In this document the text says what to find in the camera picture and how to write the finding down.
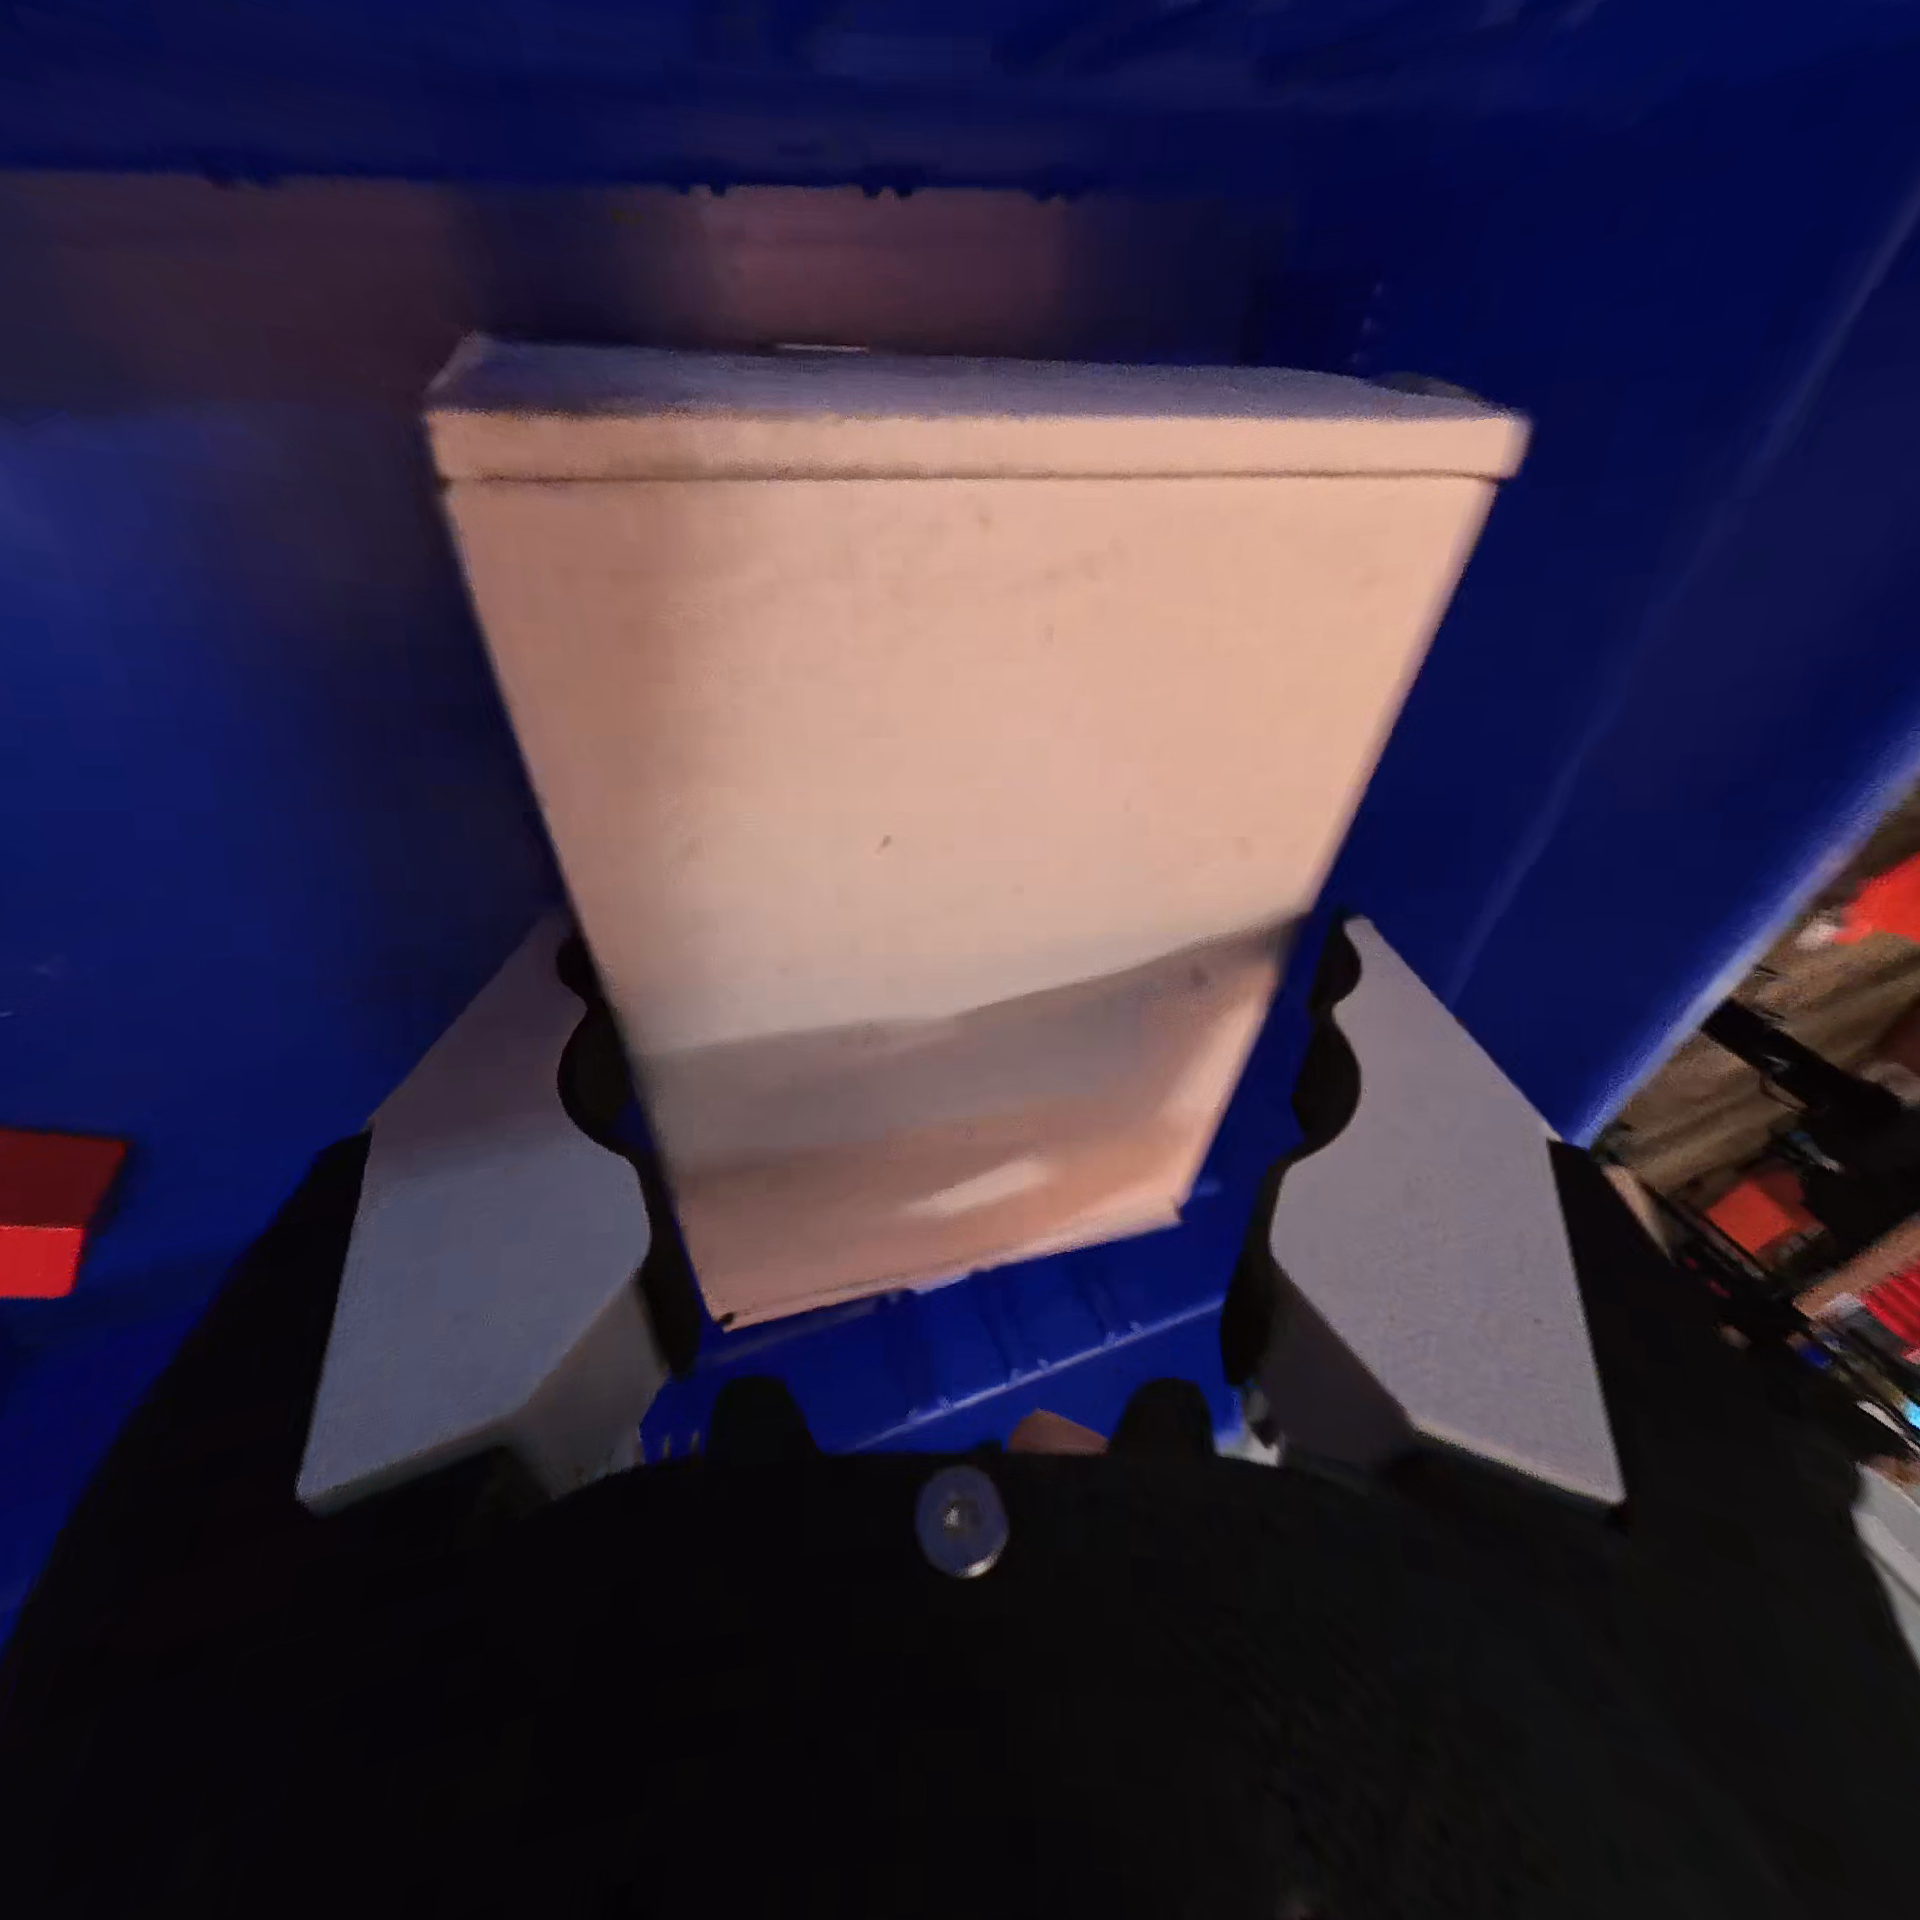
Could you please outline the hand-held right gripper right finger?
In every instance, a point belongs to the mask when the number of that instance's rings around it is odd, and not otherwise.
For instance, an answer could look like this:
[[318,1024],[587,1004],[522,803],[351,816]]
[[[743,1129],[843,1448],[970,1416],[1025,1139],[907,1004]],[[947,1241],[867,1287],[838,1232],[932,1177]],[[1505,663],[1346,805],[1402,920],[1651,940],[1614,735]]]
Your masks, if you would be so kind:
[[1299,1141],[1221,1309],[1246,1423],[1355,1471],[1460,1456],[1618,1507],[1555,1129],[1366,919],[1331,931],[1308,1016]]

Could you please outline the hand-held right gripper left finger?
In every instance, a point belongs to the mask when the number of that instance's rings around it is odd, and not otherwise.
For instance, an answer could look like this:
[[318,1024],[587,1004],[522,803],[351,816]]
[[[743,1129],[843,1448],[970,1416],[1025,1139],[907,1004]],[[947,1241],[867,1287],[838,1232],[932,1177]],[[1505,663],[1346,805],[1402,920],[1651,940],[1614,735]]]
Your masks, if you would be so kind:
[[371,1119],[297,1497],[475,1459],[539,1497],[631,1471],[700,1332],[618,1020],[547,915]]

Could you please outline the red cube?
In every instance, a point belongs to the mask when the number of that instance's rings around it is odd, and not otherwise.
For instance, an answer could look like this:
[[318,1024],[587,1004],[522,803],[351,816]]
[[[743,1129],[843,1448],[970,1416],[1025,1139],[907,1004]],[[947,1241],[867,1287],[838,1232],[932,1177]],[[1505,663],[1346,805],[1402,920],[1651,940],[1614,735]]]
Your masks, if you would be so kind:
[[3,1129],[4,1303],[70,1296],[126,1163],[118,1139]]

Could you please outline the blue plastic bin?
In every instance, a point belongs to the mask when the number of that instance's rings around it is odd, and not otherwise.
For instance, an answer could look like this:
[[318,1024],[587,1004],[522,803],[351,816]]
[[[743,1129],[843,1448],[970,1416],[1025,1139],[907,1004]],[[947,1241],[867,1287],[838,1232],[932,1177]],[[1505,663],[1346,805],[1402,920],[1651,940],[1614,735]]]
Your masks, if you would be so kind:
[[474,329],[1425,374],[1526,465],[1335,900],[1596,1133],[1915,768],[1915,4],[4,4],[4,1639],[555,891]]

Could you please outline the white cardboard mailer box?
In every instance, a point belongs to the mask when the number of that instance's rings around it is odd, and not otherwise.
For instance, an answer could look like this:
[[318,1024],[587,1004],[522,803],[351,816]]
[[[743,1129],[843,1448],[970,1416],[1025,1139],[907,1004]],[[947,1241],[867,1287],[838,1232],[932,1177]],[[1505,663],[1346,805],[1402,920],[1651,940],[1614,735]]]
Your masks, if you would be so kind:
[[471,607],[731,1328],[1174,1224],[1532,422],[471,335]]

